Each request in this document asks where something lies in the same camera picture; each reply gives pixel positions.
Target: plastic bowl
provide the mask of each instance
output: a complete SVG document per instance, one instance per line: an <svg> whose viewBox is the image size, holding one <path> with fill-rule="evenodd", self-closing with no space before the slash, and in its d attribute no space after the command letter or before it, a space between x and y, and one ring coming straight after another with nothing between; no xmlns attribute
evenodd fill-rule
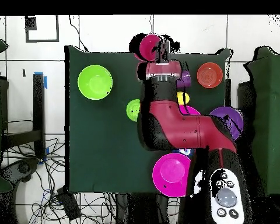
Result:
<svg viewBox="0 0 280 224"><path fill-rule="evenodd" d="M155 34L149 34L143 38L140 42L139 51L144 59L147 61L156 60L156 51L152 52L152 48L156 47L159 41L161 41L160 37Z"/></svg>
<svg viewBox="0 0 280 224"><path fill-rule="evenodd" d="M100 65L90 65L84 68L78 78L78 88L86 98L101 100L111 91L112 76L109 71Z"/></svg>
<svg viewBox="0 0 280 224"><path fill-rule="evenodd" d="M184 105L179 105L179 109L183 115L200 115L199 111L189 106L185 108Z"/></svg>
<svg viewBox="0 0 280 224"><path fill-rule="evenodd" d="M130 120L137 122L138 113L140 110L140 100L131 100L126 108L127 116Z"/></svg>
<svg viewBox="0 0 280 224"><path fill-rule="evenodd" d="M244 128L242 115L232 107L218 107L211 111L209 115L220 117L226 124L233 140L241 136Z"/></svg>
<svg viewBox="0 0 280 224"><path fill-rule="evenodd" d="M190 97L187 93L184 92L177 92L177 101L178 101L178 105L183 105L184 104L184 95L185 95L185 104L188 104L190 101Z"/></svg>
<svg viewBox="0 0 280 224"><path fill-rule="evenodd" d="M157 190L167 197L185 197L190 163L191 159L180 153L162 156L152 172L152 180Z"/></svg>
<svg viewBox="0 0 280 224"><path fill-rule="evenodd" d="M223 72L218 64L207 62L200 66L197 79L202 87L212 89L221 83Z"/></svg>
<svg viewBox="0 0 280 224"><path fill-rule="evenodd" d="M183 71L181 73L181 78L176 80L176 86L177 88L184 88L184 87L191 86L191 76L188 71Z"/></svg>

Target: lime green bowl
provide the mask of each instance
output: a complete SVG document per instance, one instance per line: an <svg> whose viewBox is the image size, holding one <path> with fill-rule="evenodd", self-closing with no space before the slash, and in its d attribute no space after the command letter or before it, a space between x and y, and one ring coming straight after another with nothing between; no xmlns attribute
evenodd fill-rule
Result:
<svg viewBox="0 0 280 224"><path fill-rule="evenodd" d="M131 100L126 108L127 116L130 120L137 122L138 113L140 111L140 100Z"/></svg>
<svg viewBox="0 0 280 224"><path fill-rule="evenodd" d="M100 65L84 68L78 78L78 88L86 98L101 100L111 91L113 85L109 71Z"/></svg>

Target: metal frame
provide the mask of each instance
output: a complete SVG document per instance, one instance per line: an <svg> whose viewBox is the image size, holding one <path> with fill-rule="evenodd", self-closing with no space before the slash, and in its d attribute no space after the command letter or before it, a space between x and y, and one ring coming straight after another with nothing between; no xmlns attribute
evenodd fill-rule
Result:
<svg viewBox="0 0 280 224"><path fill-rule="evenodd" d="M1 150L34 142L35 156L39 159L45 157L44 142L44 78L43 75L33 75L33 130L15 134L2 134ZM1 106L2 106L2 130L7 130L8 103L7 89L8 81L0 77Z"/></svg>

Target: circular button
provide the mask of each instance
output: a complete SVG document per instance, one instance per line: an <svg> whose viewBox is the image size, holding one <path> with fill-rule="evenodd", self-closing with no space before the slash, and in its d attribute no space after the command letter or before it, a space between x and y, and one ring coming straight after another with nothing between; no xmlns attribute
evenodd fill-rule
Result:
<svg viewBox="0 0 280 224"><path fill-rule="evenodd" d="M220 216L220 217L224 217L227 215L226 211L222 208L218 209L217 211L217 215Z"/></svg>
<svg viewBox="0 0 280 224"><path fill-rule="evenodd" d="M216 182L216 186L217 186L217 187L222 187L222 186L223 186L223 181L222 181L222 180L218 180L218 181Z"/></svg>
<svg viewBox="0 0 280 224"><path fill-rule="evenodd" d="M227 181L227 186L233 188L235 185L232 181Z"/></svg>
<svg viewBox="0 0 280 224"><path fill-rule="evenodd" d="M234 207L236 205L236 195L228 188L222 188L216 195L216 201L223 207Z"/></svg>
<svg viewBox="0 0 280 224"><path fill-rule="evenodd" d="M239 217L239 213L237 213L237 211L236 211L235 209L231 209L231 210L229 211L229 215L230 215L230 217L233 218L233 219L237 219L237 218Z"/></svg>
<svg viewBox="0 0 280 224"><path fill-rule="evenodd" d="M221 178L224 179L224 180L226 180L226 179L227 179L227 174L226 174L226 173L222 173L222 174L221 174Z"/></svg>

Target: white tile wall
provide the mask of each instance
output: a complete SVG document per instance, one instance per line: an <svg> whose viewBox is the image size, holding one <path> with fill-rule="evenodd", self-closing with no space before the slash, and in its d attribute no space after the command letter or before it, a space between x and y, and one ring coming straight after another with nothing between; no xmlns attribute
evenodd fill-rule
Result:
<svg viewBox="0 0 280 224"><path fill-rule="evenodd" d="M36 16L37 30L29 31L30 39L54 39L55 16ZM73 45L83 49L79 42L78 32L70 25L69 16L59 16L59 42L26 43L24 16L0 16L0 39L9 45L7 49L7 64L5 52L0 54L0 72L9 80L9 121L32 120L33 73L43 72L47 76L48 88L45 92L45 136L46 139L59 138L64 142L64 45ZM110 16L70 16L72 24L80 31L80 39L89 51L118 52L128 51L129 42L138 33L150 33L152 23L150 15L110 15ZM280 21L266 15L155 15L153 31L157 34L167 34L174 41L180 42L182 53L210 53L221 48L231 48L234 51L230 63L230 78L232 80L232 106L237 107L237 86L240 82L249 80L249 75L243 64L252 59L258 46L271 46L280 53ZM32 128L30 122L9 124L10 132L27 131ZM58 152L64 156L64 148ZM9 152L8 162L19 156ZM52 176L56 189L64 185L64 168L58 166ZM42 186L48 188L48 173L45 165L38 165L37 172L41 177ZM94 214L94 219L102 223L100 198L93 202L91 209L86 206L102 194L81 193L78 203L85 215ZM17 214L20 224L28 224L32 216L31 205L40 203L43 189L36 173L27 183L21 183L16 197ZM178 203L170 199L168 207L170 224L176 224ZM103 206L103 214L108 214ZM78 224L95 224L83 215ZM110 223L110 214L104 218ZM45 224L59 224L57 220L46 221ZM69 224L67 219L62 224Z"/></svg>

